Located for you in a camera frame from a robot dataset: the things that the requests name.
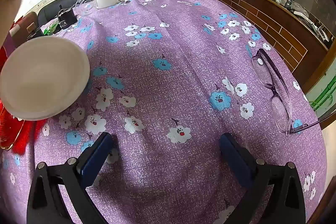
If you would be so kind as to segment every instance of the screw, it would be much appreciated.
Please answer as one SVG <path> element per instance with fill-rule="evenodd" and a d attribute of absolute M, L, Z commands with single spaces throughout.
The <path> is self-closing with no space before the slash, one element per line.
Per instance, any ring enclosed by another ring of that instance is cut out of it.
<path fill-rule="evenodd" d="M 68 159 L 68 164 L 72 165 L 76 162 L 76 160 L 77 160 L 76 158 L 70 158 Z"/>
<path fill-rule="evenodd" d="M 259 165 L 264 165 L 265 164 L 265 161 L 263 159 L 261 159 L 261 158 L 257 158 L 255 161 Z"/>
<path fill-rule="evenodd" d="M 288 167 L 291 168 L 291 169 L 294 169 L 295 168 L 295 164 L 292 163 L 291 161 L 289 163 L 287 163 Z"/>
<path fill-rule="evenodd" d="M 38 169 L 42 169 L 45 166 L 45 163 L 43 161 L 41 161 L 38 165 L 37 168 Z"/>

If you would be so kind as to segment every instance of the eyeglass temple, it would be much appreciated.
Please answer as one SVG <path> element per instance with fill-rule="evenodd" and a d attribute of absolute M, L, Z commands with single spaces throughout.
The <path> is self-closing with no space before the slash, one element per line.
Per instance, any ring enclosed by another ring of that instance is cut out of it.
<path fill-rule="evenodd" d="M 306 129 L 310 128 L 310 127 L 313 127 L 313 126 L 317 125 L 318 123 L 322 123 L 323 121 L 325 121 L 325 120 L 328 119 L 330 116 L 332 116 L 333 114 L 336 113 L 336 105 L 334 105 L 334 107 L 335 107 L 335 109 L 334 109 L 332 112 L 330 112 L 328 115 L 322 117 L 321 119 L 318 119 L 316 122 L 313 122 L 313 123 L 310 124 L 310 125 L 307 125 L 307 124 L 305 123 L 305 124 L 303 124 L 303 125 L 301 125 L 301 126 L 298 126 L 297 128 L 295 128 L 295 129 L 293 130 L 293 132 L 291 132 L 291 134 L 299 133 L 299 132 L 301 132 L 301 131 L 303 131 L 303 130 L 306 130 Z"/>

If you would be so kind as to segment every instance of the eyeglasses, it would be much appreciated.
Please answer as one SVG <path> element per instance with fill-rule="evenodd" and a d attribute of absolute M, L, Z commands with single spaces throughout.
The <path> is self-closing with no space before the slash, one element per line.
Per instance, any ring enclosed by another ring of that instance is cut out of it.
<path fill-rule="evenodd" d="M 307 123 L 298 126 L 296 128 L 293 128 L 291 125 L 292 120 L 292 101 L 289 96 L 288 88 L 286 86 L 286 83 L 284 79 L 282 78 L 278 68 L 275 66 L 269 55 L 265 52 L 264 49 L 260 48 L 257 51 L 257 54 L 251 58 L 252 65 L 254 68 L 254 71 L 257 74 L 257 77 L 259 78 L 260 82 L 263 84 L 264 87 L 270 89 L 273 92 L 273 96 L 270 98 L 270 105 L 272 109 L 273 118 L 275 120 L 275 123 L 278 127 L 278 129 L 285 133 L 287 136 L 289 134 L 295 134 L 299 133 L 307 128 L 310 128 L 320 122 L 323 122 L 327 118 L 329 118 L 331 115 L 333 115 L 336 112 L 336 108 L 329 113 L 328 115 L 324 115 L 321 119 L 317 120 L 317 122 L 314 122 L 310 125 Z M 272 77 L 272 74 L 270 73 L 270 70 L 265 62 L 265 60 L 268 62 L 268 64 L 271 66 L 277 77 L 279 78 L 281 84 L 285 88 L 288 102 L 289 102 L 289 112 L 287 111 L 287 108 L 284 104 L 283 99 L 280 97 L 278 92 L 276 91 L 274 80 Z"/>

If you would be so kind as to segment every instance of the purple tablecloth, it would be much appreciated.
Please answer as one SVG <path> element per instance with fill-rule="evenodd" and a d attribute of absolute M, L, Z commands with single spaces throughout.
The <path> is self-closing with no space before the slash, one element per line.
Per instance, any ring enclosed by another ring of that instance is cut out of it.
<path fill-rule="evenodd" d="M 119 148 L 87 191 L 109 223 L 223 223 L 245 193 L 220 157 L 225 132 L 270 164 L 294 162 L 307 219 L 313 213 L 327 171 L 321 130 L 290 137 L 278 131 L 272 92 L 256 77 L 246 45 L 253 54 L 263 47 L 285 79 L 293 126 L 316 116 L 283 60 L 244 17 L 217 0 L 131 0 L 80 17 L 58 36 L 87 52 L 91 76 L 24 156 L 2 155 L 0 204 L 19 224 L 36 164 L 78 157 L 103 131 L 117 135 Z"/>

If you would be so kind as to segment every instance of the clear plastic container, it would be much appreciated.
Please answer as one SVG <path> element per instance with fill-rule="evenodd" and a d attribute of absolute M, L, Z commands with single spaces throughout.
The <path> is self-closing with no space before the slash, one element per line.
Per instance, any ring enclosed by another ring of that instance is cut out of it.
<path fill-rule="evenodd" d="M 96 0 L 77 0 L 75 12 L 80 16 L 88 16 L 96 10 Z"/>

